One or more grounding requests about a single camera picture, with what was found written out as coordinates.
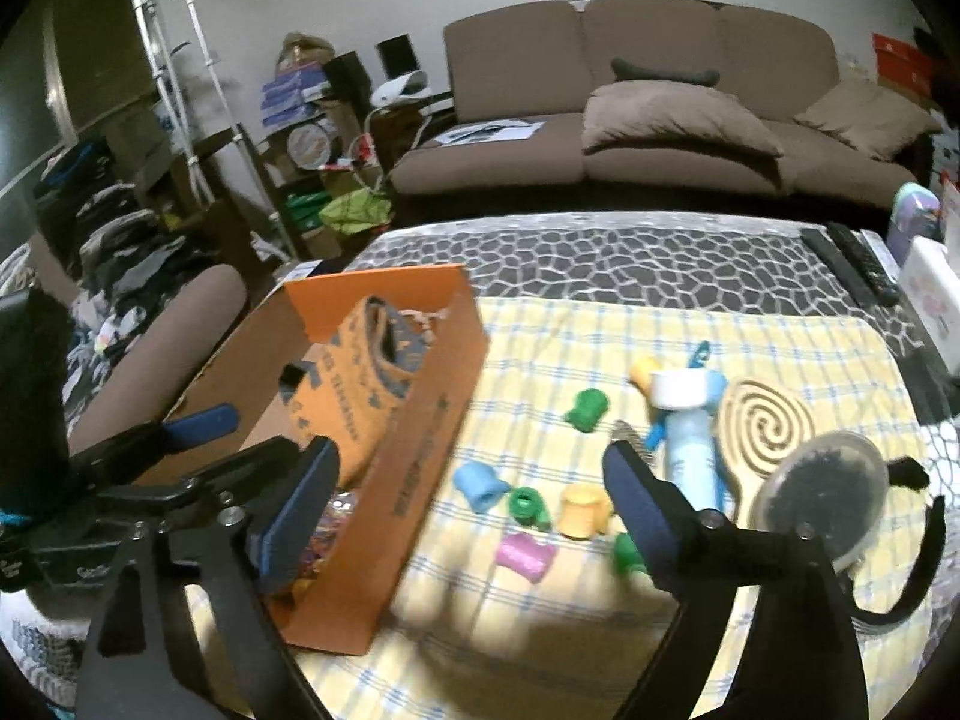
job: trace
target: sofa backrest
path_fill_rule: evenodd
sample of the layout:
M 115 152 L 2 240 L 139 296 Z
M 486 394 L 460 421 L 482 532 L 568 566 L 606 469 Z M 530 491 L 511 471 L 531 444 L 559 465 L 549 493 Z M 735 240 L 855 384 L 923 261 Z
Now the sofa backrest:
M 717 23 L 723 65 L 717 88 L 762 119 L 788 122 L 840 80 L 829 34 L 784 13 L 725 5 Z
M 457 117 L 582 111 L 622 57 L 648 70 L 720 71 L 718 87 L 762 119 L 790 121 L 840 79 L 829 34 L 784 13 L 700 0 L 528 2 L 445 30 Z
M 647 70 L 718 70 L 723 64 L 717 10 L 699 0 L 591 0 L 583 13 L 593 85 L 615 81 L 621 57 Z
M 443 37 L 461 122 L 582 111 L 596 85 L 580 14 L 566 1 L 470 16 Z

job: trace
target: white box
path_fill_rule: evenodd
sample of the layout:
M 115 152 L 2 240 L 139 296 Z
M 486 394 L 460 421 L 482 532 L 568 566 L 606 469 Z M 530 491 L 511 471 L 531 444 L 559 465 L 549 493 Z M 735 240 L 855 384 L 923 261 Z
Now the white box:
M 950 376 L 960 377 L 960 276 L 947 264 L 947 247 L 914 238 L 899 286 Z

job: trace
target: red box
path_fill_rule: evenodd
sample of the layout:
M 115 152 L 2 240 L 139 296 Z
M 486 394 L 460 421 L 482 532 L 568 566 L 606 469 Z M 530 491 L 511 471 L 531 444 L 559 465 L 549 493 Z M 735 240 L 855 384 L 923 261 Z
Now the red box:
M 874 34 L 877 75 L 920 95 L 930 97 L 933 61 L 909 43 Z

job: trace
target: green plastic bag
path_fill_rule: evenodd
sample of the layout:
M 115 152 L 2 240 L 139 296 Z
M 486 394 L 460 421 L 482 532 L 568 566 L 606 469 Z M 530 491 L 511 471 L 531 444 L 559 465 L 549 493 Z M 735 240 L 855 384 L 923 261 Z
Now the green plastic bag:
M 320 211 L 320 218 L 340 235 L 356 235 L 390 221 L 390 199 L 380 191 L 358 189 L 326 204 Z

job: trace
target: black and white tablecloth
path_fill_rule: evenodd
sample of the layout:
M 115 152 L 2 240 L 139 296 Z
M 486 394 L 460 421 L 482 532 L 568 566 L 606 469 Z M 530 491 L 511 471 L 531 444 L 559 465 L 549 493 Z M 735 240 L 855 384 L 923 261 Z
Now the black and white tablecloth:
M 677 212 L 513 215 L 390 232 L 350 269 L 457 263 L 480 296 L 860 317 L 896 358 L 919 348 L 922 339 L 904 309 L 867 312 L 853 302 L 800 240 L 804 226 Z M 922 428 L 929 493 L 947 498 L 947 549 L 934 581 L 924 663 L 960 601 L 960 419 L 946 407 L 943 417 Z

